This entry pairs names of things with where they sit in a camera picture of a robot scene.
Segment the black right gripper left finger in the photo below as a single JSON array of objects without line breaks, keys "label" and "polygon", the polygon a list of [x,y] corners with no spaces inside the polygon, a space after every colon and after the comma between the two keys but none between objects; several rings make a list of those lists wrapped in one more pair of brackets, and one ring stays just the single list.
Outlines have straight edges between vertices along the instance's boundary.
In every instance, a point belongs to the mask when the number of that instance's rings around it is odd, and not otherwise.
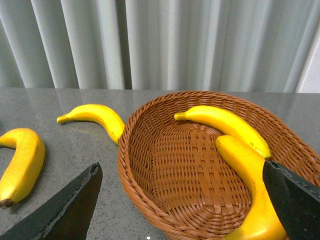
[{"label": "black right gripper left finger", "polygon": [[2,240],[85,240],[103,170],[94,163],[47,202],[3,233]]}]

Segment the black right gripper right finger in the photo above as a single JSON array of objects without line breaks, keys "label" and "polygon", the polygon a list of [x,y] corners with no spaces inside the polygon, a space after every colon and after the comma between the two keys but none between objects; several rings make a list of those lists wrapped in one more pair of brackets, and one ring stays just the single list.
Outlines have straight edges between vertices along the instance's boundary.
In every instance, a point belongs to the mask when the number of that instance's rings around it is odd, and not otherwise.
[{"label": "black right gripper right finger", "polygon": [[320,188],[276,161],[262,178],[276,215],[291,240],[320,238]]}]

